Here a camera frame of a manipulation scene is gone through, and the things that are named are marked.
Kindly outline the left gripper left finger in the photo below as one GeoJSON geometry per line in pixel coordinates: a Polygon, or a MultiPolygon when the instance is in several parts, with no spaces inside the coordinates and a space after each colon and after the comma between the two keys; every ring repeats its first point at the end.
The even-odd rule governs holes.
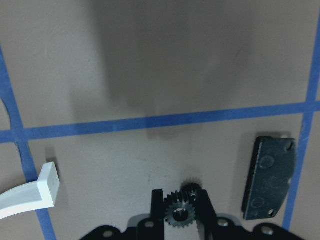
{"type": "Polygon", "coordinates": [[[164,240],[165,223],[164,193],[162,189],[154,189],[151,193],[151,207],[149,217],[141,220],[137,225],[137,240],[164,240]]]}

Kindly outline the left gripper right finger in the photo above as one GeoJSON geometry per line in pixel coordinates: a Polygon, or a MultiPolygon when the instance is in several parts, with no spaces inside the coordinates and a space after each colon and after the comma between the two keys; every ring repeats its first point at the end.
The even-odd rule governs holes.
{"type": "Polygon", "coordinates": [[[204,228],[204,240],[237,240],[235,223],[226,216],[218,216],[206,190],[196,191],[197,220],[204,228]]]}

